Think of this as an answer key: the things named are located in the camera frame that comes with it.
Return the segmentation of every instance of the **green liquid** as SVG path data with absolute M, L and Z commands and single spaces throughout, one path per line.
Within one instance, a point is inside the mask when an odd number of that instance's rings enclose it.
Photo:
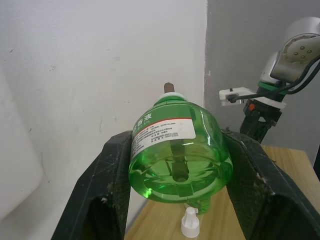
M 164 203 L 188 203 L 209 208 L 210 196 L 230 180 L 233 165 L 215 118 L 202 107 L 183 98 L 167 97 L 147 113 L 168 111 L 168 106 L 187 108 L 194 139 L 176 139 L 149 146 L 133 159 L 129 181 L 147 199 Z

